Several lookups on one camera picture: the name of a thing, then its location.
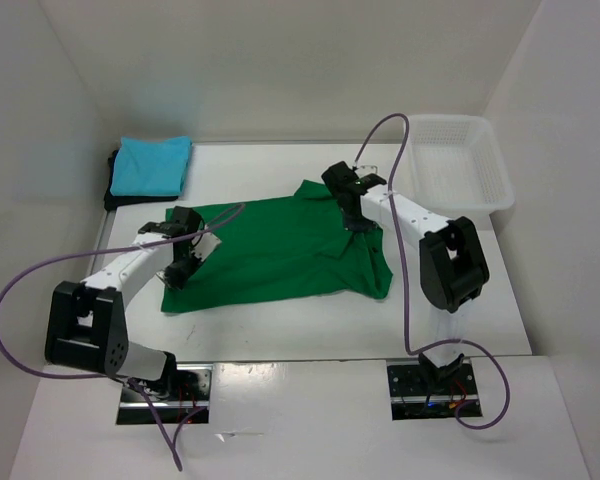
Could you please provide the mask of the light blue t-shirt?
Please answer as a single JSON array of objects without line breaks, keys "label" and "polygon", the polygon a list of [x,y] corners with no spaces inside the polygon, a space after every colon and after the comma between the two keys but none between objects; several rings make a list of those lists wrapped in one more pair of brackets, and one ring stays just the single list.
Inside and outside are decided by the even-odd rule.
[{"label": "light blue t-shirt", "polygon": [[178,197],[184,190],[193,144],[181,136],[162,141],[122,137],[114,160],[115,196]]}]

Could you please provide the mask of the black t-shirt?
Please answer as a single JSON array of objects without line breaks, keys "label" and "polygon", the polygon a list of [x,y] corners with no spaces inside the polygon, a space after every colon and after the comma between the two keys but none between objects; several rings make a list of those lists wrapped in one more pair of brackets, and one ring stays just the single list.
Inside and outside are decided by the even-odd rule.
[{"label": "black t-shirt", "polygon": [[107,165],[109,168],[109,178],[107,189],[104,193],[103,202],[104,209],[106,212],[116,211],[120,207],[138,205],[138,204],[151,204],[161,202],[173,202],[176,201],[179,196],[116,196],[112,193],[111,188],[113,184],[114,166],[115,160],[119,150],[113,150],[107,159]]}]

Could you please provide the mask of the green t-shirt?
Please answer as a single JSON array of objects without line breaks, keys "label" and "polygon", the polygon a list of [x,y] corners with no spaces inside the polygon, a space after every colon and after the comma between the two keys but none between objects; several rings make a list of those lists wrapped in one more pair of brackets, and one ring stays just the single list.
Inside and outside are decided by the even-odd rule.
[{"label": "green t-shirt", "polygon": [[167,314],[351,291],[387,297],[393,274],[383,232],[344,228],[327,188],[303,181],[295,193],[246,203],[216,232],[220,246],[181,290],[164,289]]}]

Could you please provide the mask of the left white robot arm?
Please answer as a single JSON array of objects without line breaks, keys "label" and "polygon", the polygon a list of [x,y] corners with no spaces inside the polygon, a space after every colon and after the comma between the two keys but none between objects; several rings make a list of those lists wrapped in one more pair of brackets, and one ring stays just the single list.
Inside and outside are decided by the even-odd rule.
[{"label": "left white robot arm", "polygon": [[133,343],[126,309],[152,278],[180,291],[221,245],[191,208],[176,207],[163,222],[142,226],[132,243],[79,283],[63,281],[53,291],[45,359],[143,386],[156,399],[180,388],[175,355]]}]

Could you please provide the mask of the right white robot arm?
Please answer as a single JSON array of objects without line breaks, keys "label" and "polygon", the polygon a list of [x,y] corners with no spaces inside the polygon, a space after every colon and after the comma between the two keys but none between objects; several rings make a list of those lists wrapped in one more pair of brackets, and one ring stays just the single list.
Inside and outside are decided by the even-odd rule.
[{"label": "right white robot arm", "polygon": [[391,228],[398,247],[419,255],[419,284],[430,304],[434,347],[418,354],[418,380],[430,393],[442,392],[459,371],[471,303],[490,273],[474,223],[433,213],[389,189],[375,173],[358,175],[344,162],[330,166],[322,181],[335,198],[344,226],[353,232]]}]

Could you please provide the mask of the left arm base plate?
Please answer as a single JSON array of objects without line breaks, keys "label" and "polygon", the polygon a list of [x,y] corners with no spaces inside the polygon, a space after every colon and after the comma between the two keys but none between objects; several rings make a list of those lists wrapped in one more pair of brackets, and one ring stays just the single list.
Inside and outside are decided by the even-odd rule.
[{"label": "left arm base plate", "polygon": [[155,419],[146,397],[151,400],[164,424],[176,426],[181,421],[187,424],[207,424],[213,369],[212,364],[179,363],[176,378],[170,385],[160,381],[136,380],[142,392],[124,385],[116,424],[154,424]]}]

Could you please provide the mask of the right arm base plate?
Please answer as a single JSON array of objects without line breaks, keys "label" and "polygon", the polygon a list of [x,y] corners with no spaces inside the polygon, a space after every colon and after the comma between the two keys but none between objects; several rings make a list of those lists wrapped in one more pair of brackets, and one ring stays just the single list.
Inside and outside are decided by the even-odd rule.
[{"label": "right arm base plate", "polygon": [[453,419],[458,408],[461,408],[461,418],[482,416],[469,361],[464,361],[458,373],[432,390],[416,361],[389,362],[386,373],[394,421]]}]

